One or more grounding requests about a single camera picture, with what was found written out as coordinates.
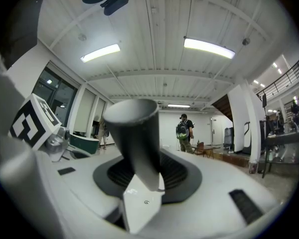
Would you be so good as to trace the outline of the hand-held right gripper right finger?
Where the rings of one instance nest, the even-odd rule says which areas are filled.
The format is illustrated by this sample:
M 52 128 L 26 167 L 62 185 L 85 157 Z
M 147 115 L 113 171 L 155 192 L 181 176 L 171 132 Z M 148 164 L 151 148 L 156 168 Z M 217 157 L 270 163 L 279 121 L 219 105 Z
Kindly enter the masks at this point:
M 283 208 L 266 187 L 229 163 L 162 152 L 188 164 L 187 178 L 198 188 L 183 202 L 162 205 L 138 233 L 143 239 L 253 239 Z

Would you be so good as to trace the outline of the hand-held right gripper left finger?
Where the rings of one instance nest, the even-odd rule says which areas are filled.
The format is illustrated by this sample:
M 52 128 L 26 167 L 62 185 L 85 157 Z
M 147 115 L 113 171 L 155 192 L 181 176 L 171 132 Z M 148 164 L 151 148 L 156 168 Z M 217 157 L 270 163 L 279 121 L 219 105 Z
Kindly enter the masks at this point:
M 43 152 L 24 152 L 3 161 L 0 182 L 20 213 L 47 239 L 131 238 L 89 210 Z

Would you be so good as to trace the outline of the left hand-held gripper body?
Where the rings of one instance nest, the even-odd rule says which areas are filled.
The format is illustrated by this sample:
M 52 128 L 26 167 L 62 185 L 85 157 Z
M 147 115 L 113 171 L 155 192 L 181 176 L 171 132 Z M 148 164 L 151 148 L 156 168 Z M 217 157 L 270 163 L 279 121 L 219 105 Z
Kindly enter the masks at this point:
M 35 151 L 47 153 L 53 162 L 60 161 L 70 142 L 70 131 L 63 127 L 47 102 L 31 94 L 17 112 L 9 136 L 26 142 Z

